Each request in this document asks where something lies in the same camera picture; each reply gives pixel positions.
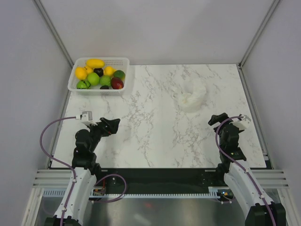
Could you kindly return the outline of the white lemon-print plastic bag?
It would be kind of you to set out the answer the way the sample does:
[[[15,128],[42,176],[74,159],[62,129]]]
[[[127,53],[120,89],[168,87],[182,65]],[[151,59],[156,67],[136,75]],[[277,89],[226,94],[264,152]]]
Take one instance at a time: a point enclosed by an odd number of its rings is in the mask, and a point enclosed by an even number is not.
[[[201,79],[187,80],[183,88],[172,87],[175,105],[186,113],[198,111],[206,97],[206,84]]]

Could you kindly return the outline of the dark brown fake fruit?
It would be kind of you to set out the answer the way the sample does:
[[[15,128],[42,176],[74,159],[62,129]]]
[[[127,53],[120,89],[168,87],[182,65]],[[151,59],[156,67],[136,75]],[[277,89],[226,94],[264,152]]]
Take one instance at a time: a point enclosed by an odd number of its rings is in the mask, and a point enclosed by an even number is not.
[[[109,86],[104,85],[104,86],[101,86],[100,89],[105,89],[105,90],[107,90],[107,89],[110,89],[110,88],[109,88]]]

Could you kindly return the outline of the dark red fake apple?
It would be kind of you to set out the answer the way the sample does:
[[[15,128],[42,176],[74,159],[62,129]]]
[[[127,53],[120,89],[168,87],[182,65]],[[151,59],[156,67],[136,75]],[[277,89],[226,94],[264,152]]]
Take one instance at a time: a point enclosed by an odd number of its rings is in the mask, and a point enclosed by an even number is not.
[[[118,77],[113,77],[113,78],[111,79],[111,87],[112,87],[113,89],[123,89],[124,83],[123,83],[123,81],[122,81],[120,78],[118,78]]]

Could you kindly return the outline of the large green fake apple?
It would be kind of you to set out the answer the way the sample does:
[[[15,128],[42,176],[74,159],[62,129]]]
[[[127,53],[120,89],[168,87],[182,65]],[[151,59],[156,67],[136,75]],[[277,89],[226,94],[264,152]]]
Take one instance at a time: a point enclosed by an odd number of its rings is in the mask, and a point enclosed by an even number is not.
[[[91,84],[91,86],[96,86],[99,84],[100,77],[97,73],[90,73],[87,75],[87,81]]]

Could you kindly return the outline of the green red fake mango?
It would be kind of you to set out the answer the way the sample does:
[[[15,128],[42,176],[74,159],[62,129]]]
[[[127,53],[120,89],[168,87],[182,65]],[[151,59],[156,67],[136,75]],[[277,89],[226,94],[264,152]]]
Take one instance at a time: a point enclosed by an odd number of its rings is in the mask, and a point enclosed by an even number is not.
[[[119,78],[121,80],[124,80],[126,74],[122,70],[116,70],[113,74],[113,77]]]

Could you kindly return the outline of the yellow fake orange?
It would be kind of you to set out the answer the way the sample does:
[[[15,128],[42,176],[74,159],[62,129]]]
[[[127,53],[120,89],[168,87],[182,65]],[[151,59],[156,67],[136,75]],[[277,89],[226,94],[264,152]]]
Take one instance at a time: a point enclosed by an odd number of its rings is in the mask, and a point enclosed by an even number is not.
[[[103,74],[106,76],[112,76],[115,73],[116,69],[111,66],[107,66],[103,70]]]

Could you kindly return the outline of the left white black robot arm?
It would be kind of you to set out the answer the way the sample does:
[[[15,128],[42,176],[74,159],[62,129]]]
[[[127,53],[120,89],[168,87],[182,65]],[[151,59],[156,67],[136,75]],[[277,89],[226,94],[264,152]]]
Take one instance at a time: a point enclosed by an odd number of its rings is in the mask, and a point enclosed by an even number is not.
[[[73,117],[86,126],[75,135],[75,145],[71,164],[67,164],[48,154],[47,156],[68,167],[71,177],[61,204],[53,217],[46,218],[46,226],[81,226],[94,186],[101,184],[103,174],[100,164],[96,162],[96,149],[101,138],[117,133],[120,119],[100,118],[93,122],[89,112]]]

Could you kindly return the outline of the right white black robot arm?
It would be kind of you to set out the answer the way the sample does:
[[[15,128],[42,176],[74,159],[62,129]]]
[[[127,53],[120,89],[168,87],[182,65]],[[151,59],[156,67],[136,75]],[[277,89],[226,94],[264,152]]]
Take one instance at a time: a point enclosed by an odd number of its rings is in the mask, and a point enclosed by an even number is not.
[[[246,226],[284,226],[286,211],[275,203],[253,175],[246,157],[239,147],[239,134],[246,130],[251,119],[246,115],[229,117],[226,113],[212,115],[208,124],[214,128],[215,142],[221,163],[215,174],[216,182],[227,185],[238,201]]]

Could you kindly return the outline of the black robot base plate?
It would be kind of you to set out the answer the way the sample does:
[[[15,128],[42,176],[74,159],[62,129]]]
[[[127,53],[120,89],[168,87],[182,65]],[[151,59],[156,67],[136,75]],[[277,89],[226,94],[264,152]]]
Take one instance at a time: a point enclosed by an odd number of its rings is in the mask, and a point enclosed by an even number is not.
[[[219,169],[206,168],[103,168],[96,172],[95,186],[107,194],[201,194],[209,187],[228,187],[236,180]]]

